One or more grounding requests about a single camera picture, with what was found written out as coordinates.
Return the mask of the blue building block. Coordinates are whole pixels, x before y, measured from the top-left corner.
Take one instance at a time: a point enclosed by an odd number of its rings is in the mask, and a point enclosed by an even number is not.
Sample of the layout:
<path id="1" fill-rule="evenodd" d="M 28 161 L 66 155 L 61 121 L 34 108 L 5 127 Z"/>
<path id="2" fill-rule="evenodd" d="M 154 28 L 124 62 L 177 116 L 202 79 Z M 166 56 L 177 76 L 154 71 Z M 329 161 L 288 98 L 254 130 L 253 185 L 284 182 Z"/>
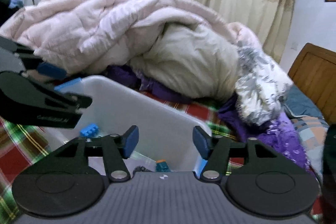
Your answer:
<path id="1" fill-rule="evenodd" d="M 99 131 L 99 126 L 92 123 L 80 130 L 80 136 L 83 138 L 95 138 L 99 134 Z"/>

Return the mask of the small dark toy car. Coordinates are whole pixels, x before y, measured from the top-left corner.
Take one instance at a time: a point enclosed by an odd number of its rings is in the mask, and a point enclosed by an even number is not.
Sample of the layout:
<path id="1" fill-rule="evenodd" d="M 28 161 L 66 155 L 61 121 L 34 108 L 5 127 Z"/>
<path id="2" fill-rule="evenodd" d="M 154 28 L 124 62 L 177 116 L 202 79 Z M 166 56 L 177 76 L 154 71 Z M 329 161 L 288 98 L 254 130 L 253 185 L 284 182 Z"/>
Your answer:
<path id="1" fill-rule="evenodd" d="M 147 172 L 147 169 L 144 166 L 137 166 L 133 170 L 133 173 L 137 173 L 137 172 Z"/>

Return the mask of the plaid bed sheet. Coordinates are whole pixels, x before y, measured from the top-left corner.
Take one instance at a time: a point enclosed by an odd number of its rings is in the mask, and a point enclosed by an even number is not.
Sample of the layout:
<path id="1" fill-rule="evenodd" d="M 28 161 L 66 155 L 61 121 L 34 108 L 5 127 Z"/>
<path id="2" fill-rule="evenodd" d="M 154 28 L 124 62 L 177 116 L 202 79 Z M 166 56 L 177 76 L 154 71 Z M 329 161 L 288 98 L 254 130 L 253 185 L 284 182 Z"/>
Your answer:
<path id="1" fill-rule="evenodd" d="M 261 126 L 244 123 L 236 110 L 236 95 L 225 104 L 211 100 L 192 101 L 181 96 L 144 95 L 204 121 L 215 135 L 245 142 L 250 137 L 274 148 L 300 167 L 312 172 L 306 149 L 285 113 Z M 51 150 L 43 130 L 35 126 L 20 126 L 1 119 L 1 223 L 11 223 L 19 216 L 11 185 L 16 176 L 48 155 Z"/>

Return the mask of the teal toy train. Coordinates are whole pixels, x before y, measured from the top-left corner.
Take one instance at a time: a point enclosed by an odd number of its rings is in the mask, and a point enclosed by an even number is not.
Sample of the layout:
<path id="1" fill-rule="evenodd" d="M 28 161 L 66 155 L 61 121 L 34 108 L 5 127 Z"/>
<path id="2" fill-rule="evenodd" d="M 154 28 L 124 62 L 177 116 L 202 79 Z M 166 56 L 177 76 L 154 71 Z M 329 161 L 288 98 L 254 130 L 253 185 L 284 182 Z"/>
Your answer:
<path id="1" fill-rule="evenodd" d="M 156 161 L 156 166 L 155 166 L 155 171 L 156 172 L 171 172 L 167 162 L 165 160 L 158 160 Z"/>

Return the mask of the white plastic storage bin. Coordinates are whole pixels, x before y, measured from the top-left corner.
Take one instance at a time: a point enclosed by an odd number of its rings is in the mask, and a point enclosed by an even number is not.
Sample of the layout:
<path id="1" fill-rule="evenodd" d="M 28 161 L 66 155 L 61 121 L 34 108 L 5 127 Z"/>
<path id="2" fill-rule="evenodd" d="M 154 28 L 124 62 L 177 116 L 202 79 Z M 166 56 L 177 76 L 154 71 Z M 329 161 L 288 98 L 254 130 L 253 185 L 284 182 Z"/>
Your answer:
<path id="1" fill-rule="evenodd" d="M 44 129 L 50 149 L 78 137 L 80 130 L 93 123 L 100 136 L 122 135 L 136 125 L 139 141 L 126 161 L 129 170 L 140 165 L 154 170 L 157 160 L 165 160 L 172 171 L 201 171 L 203 160 L 193 143 L 193 129 L 200 126 L 208 135 L 211 130 L 200 119 L 102 76 L 73 80 L 57 90 L 89 96 L 93 102 L 74 129 Z"/>

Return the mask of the purple garment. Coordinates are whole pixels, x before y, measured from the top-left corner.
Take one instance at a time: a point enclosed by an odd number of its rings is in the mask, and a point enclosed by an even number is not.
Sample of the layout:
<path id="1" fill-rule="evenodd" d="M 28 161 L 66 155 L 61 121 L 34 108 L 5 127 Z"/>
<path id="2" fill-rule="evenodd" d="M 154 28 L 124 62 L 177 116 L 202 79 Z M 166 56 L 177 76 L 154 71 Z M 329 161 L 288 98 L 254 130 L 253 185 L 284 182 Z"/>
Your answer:
<path id="1" fill-rule="evenodd" d="M 248 138 L 256 138 L 301 168 L 311 172 L 310 161 L 299 141 L 298 133 L 284 112 L 281 112 L 277 118 L 259 126 L 248 125 L 240 119 L 236 110 L 236 94 L 224 103 L 208 98 L 193 100 L 172 91 L 154 79 L 134 73 L 127 65 L 110 65 L 102 75 L 200 119 L 209 126 L 214 136 L 224 136 L 238 142 L 245 142 Z"/>

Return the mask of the grey floral white garment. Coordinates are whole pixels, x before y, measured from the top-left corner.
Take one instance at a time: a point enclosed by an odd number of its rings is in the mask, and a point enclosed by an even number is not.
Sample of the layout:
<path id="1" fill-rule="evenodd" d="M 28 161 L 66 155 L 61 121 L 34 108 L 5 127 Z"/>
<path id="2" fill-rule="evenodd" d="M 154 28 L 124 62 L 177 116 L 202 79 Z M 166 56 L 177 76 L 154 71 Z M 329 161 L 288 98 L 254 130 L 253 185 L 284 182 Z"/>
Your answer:
<path id="1" fill-rule="evenodd" d="M 263 50 L 239 47 L 239 72 L 235 84 L 236 108 L 247 124 L 262 125 L 276 119 L 283 110 L 293 81 Z"/>

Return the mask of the pink quilted comforter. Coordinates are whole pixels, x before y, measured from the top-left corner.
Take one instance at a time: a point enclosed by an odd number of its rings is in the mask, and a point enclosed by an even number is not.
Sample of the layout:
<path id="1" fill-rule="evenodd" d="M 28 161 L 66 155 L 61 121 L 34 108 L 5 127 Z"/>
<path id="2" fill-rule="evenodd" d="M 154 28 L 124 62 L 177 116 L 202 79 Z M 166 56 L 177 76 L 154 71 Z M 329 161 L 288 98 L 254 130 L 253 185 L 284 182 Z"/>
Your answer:
<path id="1" fill-rule="evenodd" d="M 193 0 L 41 0 L 1 35 L 71 75 L 129 65 L 189 98 L 230 97 L 239 47 L 262 48 L 248 27 Z"/>

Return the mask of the patchwork pillow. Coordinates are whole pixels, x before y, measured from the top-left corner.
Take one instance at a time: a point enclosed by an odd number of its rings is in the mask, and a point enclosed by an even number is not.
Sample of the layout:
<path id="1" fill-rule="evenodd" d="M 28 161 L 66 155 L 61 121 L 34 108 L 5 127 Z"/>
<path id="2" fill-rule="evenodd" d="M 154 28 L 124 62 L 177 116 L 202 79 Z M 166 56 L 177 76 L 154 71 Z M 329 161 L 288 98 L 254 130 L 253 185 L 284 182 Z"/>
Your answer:
<path id="1" fill-rule="evenodd" d="M 287 93 L 284 110 L 299 135 L 311 167 L 322 178 L 322 154 L 329 129 L 327 121 L 312 100 L 295 85 Z"/>

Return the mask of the wooden headboard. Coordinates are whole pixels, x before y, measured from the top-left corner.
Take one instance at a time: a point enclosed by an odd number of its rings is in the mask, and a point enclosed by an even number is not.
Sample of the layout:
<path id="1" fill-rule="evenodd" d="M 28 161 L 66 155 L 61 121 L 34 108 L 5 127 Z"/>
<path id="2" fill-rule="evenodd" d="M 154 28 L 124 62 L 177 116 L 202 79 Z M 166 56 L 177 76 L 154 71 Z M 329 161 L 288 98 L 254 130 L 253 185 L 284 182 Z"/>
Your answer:
<path id="1" fill-rule="evenodd" d="M 319 108 L 328 124 L 335 124 L 336 53 L 306 43 L 289 69 L 294 84 Z"/>

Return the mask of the black garment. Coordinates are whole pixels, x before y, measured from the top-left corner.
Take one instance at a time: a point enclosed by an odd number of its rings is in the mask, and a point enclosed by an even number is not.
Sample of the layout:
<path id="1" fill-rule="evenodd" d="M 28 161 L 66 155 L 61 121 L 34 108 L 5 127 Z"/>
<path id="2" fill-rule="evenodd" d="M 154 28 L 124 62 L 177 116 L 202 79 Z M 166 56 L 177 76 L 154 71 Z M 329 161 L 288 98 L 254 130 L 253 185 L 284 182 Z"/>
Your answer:
<path id="1" fill-rule="evenodd" d="M 335 124 L 327 130 L 323 148 L 322 209 L 324 223 L 335 223 Z"/>

